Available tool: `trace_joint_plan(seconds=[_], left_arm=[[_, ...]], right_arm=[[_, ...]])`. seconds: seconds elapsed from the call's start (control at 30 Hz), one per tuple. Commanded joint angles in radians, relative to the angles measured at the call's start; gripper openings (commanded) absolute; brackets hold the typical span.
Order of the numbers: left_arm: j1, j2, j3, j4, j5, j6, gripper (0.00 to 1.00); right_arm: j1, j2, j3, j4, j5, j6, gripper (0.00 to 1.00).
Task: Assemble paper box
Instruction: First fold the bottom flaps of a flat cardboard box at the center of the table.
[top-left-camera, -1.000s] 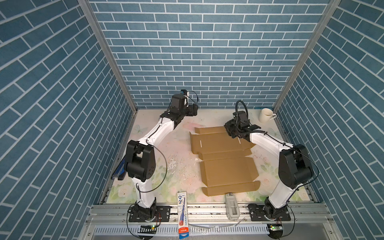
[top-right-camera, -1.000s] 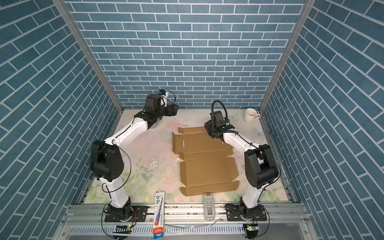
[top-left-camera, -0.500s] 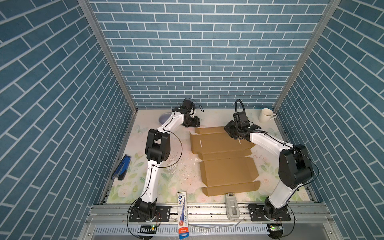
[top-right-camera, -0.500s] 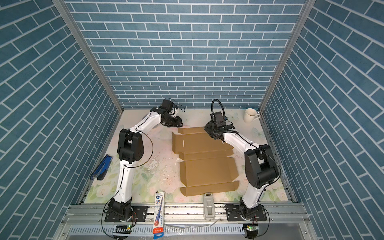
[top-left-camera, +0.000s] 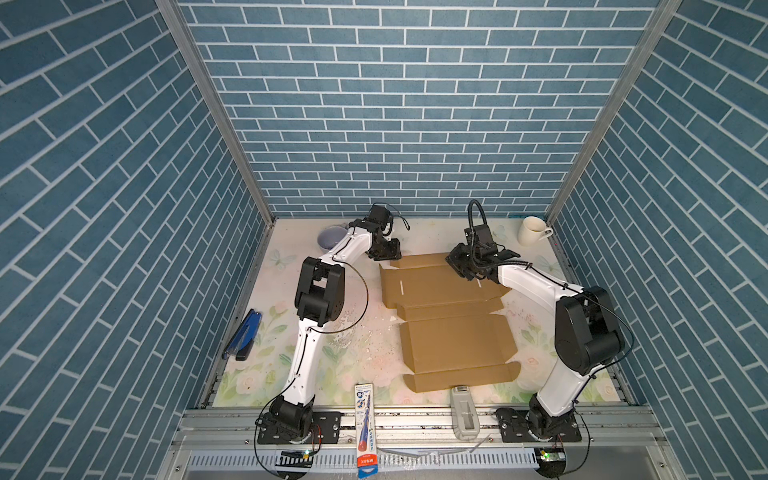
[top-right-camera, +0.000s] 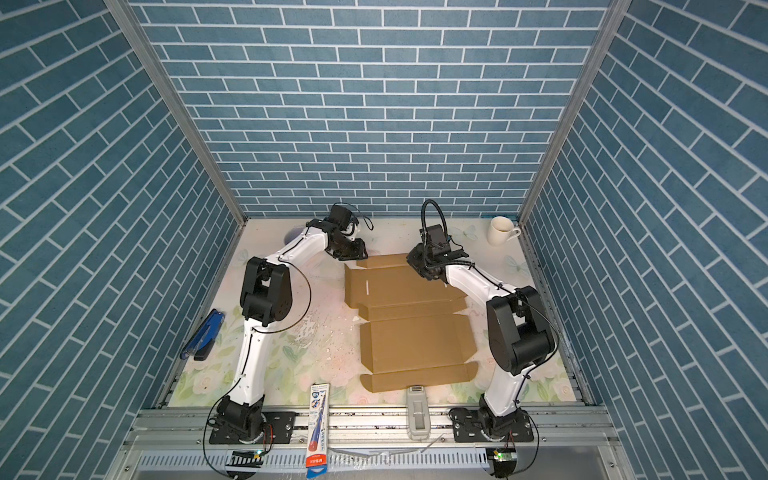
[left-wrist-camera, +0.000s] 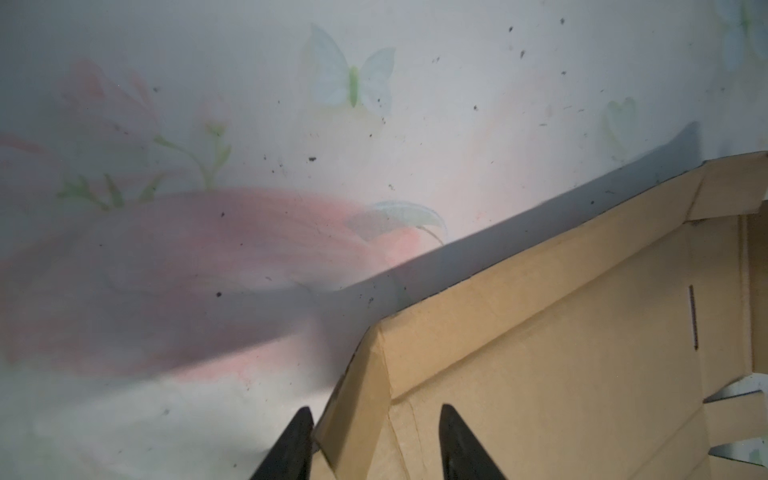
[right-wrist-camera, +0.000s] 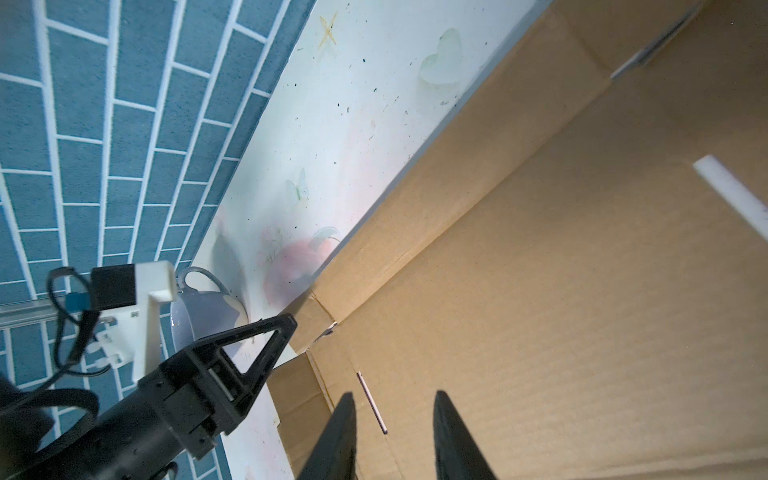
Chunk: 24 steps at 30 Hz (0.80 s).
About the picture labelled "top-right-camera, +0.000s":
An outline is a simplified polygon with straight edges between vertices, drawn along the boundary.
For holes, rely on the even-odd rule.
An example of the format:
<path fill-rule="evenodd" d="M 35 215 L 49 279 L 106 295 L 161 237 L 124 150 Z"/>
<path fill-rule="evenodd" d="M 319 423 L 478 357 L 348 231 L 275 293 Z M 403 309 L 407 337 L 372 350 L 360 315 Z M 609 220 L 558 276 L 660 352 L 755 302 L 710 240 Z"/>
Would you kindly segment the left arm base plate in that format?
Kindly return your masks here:
<path fill-rule="evenodd" d="M 217 413 L 209 421 L 208 441 L 213 445 L 289 444 L 296 416 L 293 411 L 257 411 L 248 416 Z"/>

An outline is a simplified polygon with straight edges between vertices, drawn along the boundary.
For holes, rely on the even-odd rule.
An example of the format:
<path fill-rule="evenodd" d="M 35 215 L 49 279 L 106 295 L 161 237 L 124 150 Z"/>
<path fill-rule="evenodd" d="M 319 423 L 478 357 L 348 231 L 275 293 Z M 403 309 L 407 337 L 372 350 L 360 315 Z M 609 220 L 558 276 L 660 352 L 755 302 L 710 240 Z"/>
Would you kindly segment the brown cardboard box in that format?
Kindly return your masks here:
<path fill-rule="evenodd" d="M 363 319 L 360 376 L 371 393 L 469 382 L 478 373 L 466 294 L 422 278 L 404 254 L 371 256 L 344 270 L 345 303 Z"/>

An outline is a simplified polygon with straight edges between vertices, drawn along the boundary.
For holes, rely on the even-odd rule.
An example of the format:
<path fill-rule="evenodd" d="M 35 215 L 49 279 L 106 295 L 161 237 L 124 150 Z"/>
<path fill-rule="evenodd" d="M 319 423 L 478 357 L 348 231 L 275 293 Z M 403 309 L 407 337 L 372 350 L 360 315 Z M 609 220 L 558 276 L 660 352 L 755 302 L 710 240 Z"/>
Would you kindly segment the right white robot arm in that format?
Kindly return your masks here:
<path fill-rule="evenodd" d="M 496 439 L 524 418 L 519 406 L 524 383 L 554 354 L 558 343 L 535 288 L 503 283 L 451 243 L 445 226 L 423 226 L 420 242 L 408 253 L 407 262 L 421 277 L 441 280 L 486 307 L 488 343 L 496 369 L 476 418 L 483 434 Z"/>

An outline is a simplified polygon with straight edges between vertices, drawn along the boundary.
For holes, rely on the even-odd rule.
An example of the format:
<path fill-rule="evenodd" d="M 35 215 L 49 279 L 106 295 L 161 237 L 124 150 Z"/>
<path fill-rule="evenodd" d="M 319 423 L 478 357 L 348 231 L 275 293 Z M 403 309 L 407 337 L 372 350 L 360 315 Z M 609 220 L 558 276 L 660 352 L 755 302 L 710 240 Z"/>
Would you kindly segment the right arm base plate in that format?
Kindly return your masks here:
<path fill-rule="evenodd" d="M 512 443 L 534 440 L 532 424 L 527 412 L 522 409 L 497 417 L 486 407 L 455 407 L 449 410 L 448 417 L 452 423 L 454 441 L 457 443 Z"/>

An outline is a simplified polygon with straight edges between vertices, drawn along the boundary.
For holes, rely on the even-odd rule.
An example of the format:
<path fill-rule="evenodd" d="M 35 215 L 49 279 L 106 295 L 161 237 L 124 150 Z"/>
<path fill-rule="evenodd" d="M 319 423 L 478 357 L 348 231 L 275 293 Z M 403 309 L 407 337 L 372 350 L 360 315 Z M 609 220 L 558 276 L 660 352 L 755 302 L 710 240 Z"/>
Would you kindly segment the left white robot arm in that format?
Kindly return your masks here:
<path fill-rule="evenodd" d="M 265 375 L 273 337 L 284 330 L 273 324 L 289 316 L 293 307 L 291 274 L 323 251 L 346 262 L 365 260 L 368 252 L 358 236 L 360 223 L 373 223 L 347 202 L 337 202 L 322 219 L 313 219 L 287 245 L 264 258 L 246 263 L 240 294 L 244 317 L 243 343 L 233 386 L 216 403 L 212 425 L 232 443 L 255 443 L 266 438 L 263 415 Z"/>

